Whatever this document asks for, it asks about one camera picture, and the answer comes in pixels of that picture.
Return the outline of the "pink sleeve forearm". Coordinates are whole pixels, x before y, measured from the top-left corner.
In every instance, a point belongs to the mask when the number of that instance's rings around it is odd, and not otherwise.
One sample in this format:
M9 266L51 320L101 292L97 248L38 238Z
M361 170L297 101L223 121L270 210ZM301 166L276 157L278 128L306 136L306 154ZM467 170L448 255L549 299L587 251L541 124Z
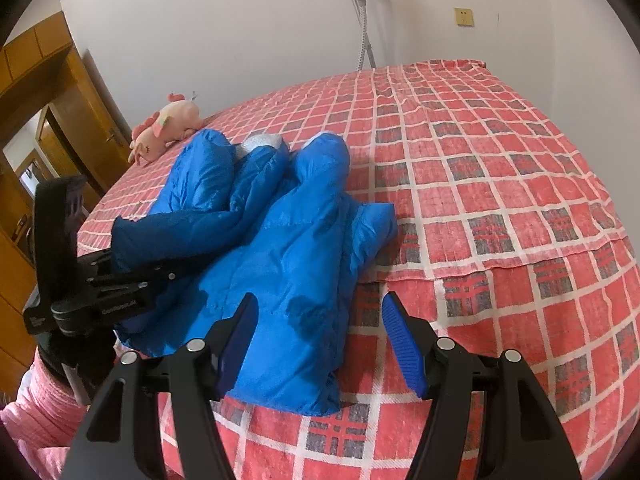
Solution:
M72 389L51 374L36 351L16 400L2 408L1 421L36 475L58 479L86 413Z

